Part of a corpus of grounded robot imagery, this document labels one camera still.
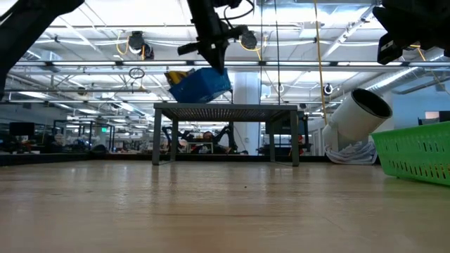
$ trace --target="table leg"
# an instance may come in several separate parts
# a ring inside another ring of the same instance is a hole
[[[160,145],[161,145],[161,119],[162,111],[161,109],[155,110],[155,129],[153,130],[153,154],[152,154],[152,164],[160,164]]]
[[[170,145],[170,161],[173,162],[176,159],[176,152],[178,150],[178,120],[172,120],[172,143]]]
[[[275,137],[274,137],[274,123],[273,122],[267,122],[266,123],[266,129],[269,131],[269,154],[270,154],[270,161],[275,162]]]
[[[298,150],[298,116],[297,111],[290,112],[290,136],[291,136],[291,144],[292,144],[292,166],[298,167],[300,152]]]

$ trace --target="blue bin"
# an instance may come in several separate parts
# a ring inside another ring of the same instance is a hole
[[[212,67],[195,71],[170,88],[169,92],[178,103],[208,103],[231,90],[227,69],[219,74]]]

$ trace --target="green plastic basket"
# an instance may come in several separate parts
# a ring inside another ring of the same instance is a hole
[[[450,122],[372,137],[385,174],[450,186]]]

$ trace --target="pillar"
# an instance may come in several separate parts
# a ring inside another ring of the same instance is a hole
[[[260,101],[261,82],[259,80],[259,73],[236,73],[233,85],[233,102],[241,105],[259,105]],[[257,155],[259,135],[259,122],[234,123],[234,138],[239,152],[247,150],[249,155]]]

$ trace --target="desk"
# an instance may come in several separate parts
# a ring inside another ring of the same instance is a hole
[[[297,106],[296,105],[223,105],[223,104],[183,104],[156,103],[155,132],[153,134],[152,164],[160,163],[161,119],[172,120],[172,140],[178,139],[178,122],[266,122],[269,133],[270,160],[275,162],[274,125],[277,120],[290,115],[290,130],[292,140],[298,139]],[[298,154],[298,142],[292,142],[292,153]],[[176,148],[172,148],[170,160],[176,158]],[[299,157],[293,155],[292,165],[298,167]]]

